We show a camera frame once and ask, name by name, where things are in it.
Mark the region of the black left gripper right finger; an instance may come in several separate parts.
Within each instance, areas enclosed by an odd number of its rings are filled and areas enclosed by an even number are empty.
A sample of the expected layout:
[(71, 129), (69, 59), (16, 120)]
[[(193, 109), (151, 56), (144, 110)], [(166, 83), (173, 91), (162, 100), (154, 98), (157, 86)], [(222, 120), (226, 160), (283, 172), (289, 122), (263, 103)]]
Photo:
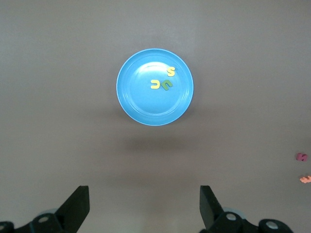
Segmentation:
[(253, 225), (232, 211), (224, 211), (212, 189), (200, 186), (200, 214), (203, 233), (292, 233), (288, 225), (276, 219), (262, 219)]

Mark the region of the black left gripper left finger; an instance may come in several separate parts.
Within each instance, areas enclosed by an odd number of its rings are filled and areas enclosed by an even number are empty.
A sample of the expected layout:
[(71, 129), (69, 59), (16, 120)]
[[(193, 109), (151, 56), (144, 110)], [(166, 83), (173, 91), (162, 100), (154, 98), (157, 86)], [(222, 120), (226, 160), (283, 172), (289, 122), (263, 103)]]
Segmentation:
[(10, 221), (0, 223), (2, 233), (76, 233), (90, 211), (89, 187), (79, 186), (55, 213), (35, 217), (15, 228)]

